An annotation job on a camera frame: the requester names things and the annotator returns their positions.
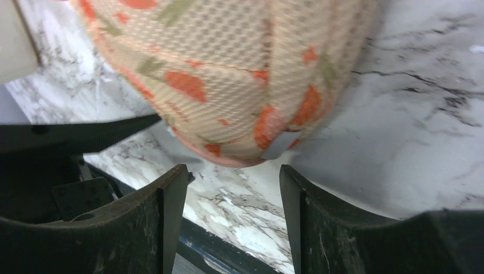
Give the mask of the floral mesh laundry bag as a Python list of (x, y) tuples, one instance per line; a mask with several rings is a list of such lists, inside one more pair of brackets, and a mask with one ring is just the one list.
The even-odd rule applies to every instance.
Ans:
[(99, 54), (201, 157), (276, 159), (348, 84), (378, 1), (72, 1)]

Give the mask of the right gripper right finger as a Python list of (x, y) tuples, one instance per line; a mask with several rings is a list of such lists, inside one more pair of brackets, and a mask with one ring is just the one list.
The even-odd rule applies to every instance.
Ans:
[(296, 273), (482, 273), (483, 211), (394, 220), (323, 190), (293, 167), (279, 174)]

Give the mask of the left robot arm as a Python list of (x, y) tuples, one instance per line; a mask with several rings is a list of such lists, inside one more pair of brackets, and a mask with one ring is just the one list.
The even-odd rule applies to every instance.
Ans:
[(115, 183), (93, 175), (97, 154), (143, 131), (155, 115), (104, 123), (1, 126), (1, 216), (24, 223), (70, 221), (121, 198)]

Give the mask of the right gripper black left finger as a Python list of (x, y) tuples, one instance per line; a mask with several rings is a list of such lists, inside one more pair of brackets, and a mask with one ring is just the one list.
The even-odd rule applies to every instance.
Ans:
[(178, 164), (70, 221), (1, 219), (2, 273), (171, 273), (189, 183)]

